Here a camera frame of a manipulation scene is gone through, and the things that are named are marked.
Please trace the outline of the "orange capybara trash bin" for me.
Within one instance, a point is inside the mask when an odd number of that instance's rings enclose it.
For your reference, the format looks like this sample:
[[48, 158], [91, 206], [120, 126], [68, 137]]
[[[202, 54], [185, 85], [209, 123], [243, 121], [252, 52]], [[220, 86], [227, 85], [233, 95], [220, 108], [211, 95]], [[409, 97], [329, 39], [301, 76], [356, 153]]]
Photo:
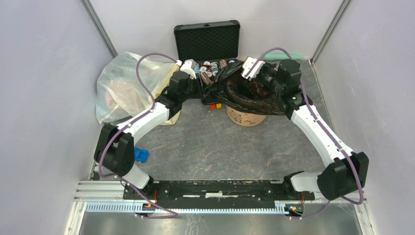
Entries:
[[267, 116], [283, 116], [276, 95], [260, 83], [237, 77], [226, 82], [225, 95], [228, 117], [243, 127], [262, 123]]

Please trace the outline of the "black trash bag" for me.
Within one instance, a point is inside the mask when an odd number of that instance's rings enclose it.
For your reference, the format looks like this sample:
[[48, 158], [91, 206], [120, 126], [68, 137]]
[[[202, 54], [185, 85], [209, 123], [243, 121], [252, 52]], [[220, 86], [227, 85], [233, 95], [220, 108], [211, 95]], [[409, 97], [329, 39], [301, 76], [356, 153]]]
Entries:
[[229, 63], [220, 70], [210, 93], [227, 106], [256, 115], [283, 116], [284, 111], [277, 105], [277, 95], [258, 82], [242, 77], [243, 61]]

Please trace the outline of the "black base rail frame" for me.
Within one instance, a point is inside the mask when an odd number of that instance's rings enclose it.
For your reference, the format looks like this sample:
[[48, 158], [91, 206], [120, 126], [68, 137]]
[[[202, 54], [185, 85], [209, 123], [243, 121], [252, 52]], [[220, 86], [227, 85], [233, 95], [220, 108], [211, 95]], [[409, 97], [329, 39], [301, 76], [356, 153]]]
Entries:
[[155, 181], [147, 198], [119, 181], [80, 181], [70, 217], [86, 212], [124, 212], [136, 217], [174, 218], [182, 214], [282, 214], [305, 219], [306, 204], [345, 204], [320, 193], [286, 192], [279, 180]]

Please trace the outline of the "black poker chip case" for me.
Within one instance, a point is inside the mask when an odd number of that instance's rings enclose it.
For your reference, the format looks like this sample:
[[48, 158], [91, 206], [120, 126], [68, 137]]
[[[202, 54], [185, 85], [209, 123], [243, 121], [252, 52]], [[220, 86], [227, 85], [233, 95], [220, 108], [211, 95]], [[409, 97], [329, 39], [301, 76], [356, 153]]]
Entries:
[[220, 61], [234, 62], [238, 57], [240, 22], [237, 20], [180, 24], [174, 27], [177, 54], [181, 61], [196, 62], [196, 79], [204, 87], [204, 105], [220, 103], [210, 86], [220, 71]]

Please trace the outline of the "blue small object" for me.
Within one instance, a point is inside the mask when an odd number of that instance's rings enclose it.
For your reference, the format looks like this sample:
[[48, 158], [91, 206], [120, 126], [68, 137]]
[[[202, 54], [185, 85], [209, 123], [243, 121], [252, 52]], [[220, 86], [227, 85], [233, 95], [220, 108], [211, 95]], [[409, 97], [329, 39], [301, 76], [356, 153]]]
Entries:
[[146, 163], [149, 157], [149, 152], [145, 149], [134, 147], [134, 160], [140, 163]]

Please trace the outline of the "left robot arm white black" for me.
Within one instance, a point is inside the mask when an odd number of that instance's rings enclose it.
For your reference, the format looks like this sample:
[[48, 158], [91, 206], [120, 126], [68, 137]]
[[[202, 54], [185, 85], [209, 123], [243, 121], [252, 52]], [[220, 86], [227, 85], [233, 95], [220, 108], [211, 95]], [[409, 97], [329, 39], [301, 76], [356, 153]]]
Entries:
[[185, 101], [199, 97], [199, 85], [194, 71], [176, 71], [149, 108], [119, 125], [105, 124], [93, 157], [99, 170], [108, 169], [135, 186], [141, 199], [149, 199], [154, 193], [152, 178], [136, 165], [135, 145], [150, 130], [179, 113]]

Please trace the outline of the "translucent yellowish plastic bag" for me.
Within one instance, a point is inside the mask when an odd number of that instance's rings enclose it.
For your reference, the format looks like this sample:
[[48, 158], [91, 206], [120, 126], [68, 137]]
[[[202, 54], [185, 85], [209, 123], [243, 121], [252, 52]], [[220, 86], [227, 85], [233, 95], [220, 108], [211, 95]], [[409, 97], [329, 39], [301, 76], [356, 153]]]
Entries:
[[115, 123], [133, 117], [152, 105], [178, 71], [176, 63], [142, 59], [124, 52], [105, 66], [96, 86], [95, 112], [100, 124]]

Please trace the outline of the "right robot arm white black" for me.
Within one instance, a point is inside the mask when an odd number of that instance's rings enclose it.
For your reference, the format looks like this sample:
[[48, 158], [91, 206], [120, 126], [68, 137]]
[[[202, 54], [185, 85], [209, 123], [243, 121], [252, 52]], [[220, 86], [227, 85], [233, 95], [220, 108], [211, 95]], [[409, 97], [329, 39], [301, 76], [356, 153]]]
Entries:
[[287, 176], [283, 195], [295, 200], [309, 191], [320, 193], [329, 201], [342, 198], [362, 204], [369, 158], [347, 146], [321, 118], [301, 80], [300, 64], [285, 59], [275, 66], [255, 59], [248, 65], [243, 77], [276, 95], [277, 106], [307, 136], [325, 166], [322, 172], [303, 171]]

